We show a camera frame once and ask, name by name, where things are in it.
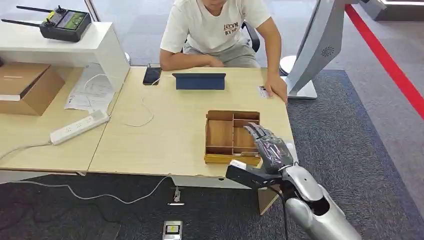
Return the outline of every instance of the red floor line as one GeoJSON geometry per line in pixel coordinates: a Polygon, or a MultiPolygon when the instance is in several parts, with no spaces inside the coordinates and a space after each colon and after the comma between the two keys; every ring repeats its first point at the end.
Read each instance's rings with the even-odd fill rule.
{"type": "Polygon", "coordinates": [[[345,11],[352,21],[353,25],[359,31],[362,38],[368,44],[371,51],[377,57],[380,64],[386,70],[393,82],[397,85],[412,107],[424,120],[424,98],[420,92],[415,88],[411,81],[407,78],[405,73],[399,68],[390,54],[383,47],[381,42],[373,34],[373,32],[365,24],[364,20],[359,16],[352,5],[347,4],[345,11]]]}

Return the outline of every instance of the metal robot arm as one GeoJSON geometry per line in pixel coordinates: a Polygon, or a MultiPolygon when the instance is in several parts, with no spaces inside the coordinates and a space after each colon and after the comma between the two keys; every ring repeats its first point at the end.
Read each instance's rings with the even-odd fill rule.
{"type": "Polygon", "coordinates": [[[289,215],[313,240],[361,240],[343,211],[305,168],[294,162],[284,141],[250,122],[245,126],[262,158],[261,168],[231,161],[226,177],[252,189],[280,185],[289,215]]]}

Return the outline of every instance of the wooden tray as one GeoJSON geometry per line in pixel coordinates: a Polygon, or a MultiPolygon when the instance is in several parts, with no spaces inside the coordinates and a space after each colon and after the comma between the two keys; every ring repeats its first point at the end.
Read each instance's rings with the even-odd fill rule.
{"type": "Polygon", "coordinates": [[[232,159],[248,165],[261,161],[253,138],[243,128],[249,122],[260,123],[256,111],[211,110],[206,115],[206,141],[204,161],[229,164],[232,159]]]}

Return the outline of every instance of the white t-shirt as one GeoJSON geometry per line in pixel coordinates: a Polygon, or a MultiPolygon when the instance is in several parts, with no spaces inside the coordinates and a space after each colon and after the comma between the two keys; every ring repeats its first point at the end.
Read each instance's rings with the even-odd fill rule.
{"type": "Polygon", "coordinates": [[[202,0],[176,0],[160,48],[179,53],[187,39],[202,53],[216,53],[239,41],[244,21],[256,29],[270,16],[262,0],[227,0],[219,16],[213,16],[202,0]]]}

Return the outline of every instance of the person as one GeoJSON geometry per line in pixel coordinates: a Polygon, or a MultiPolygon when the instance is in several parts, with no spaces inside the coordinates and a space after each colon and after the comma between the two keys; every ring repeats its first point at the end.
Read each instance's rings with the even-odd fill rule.
{"type": "Polygon", "coordinates": [[[240,31],[244,21],[265,41],[265,89],[287,103],[287,85],[279,71],[282,38],[262,0],[176,0],[160,43],[160,66],[165,71],[259,68],[255,51],[240,31]]]}

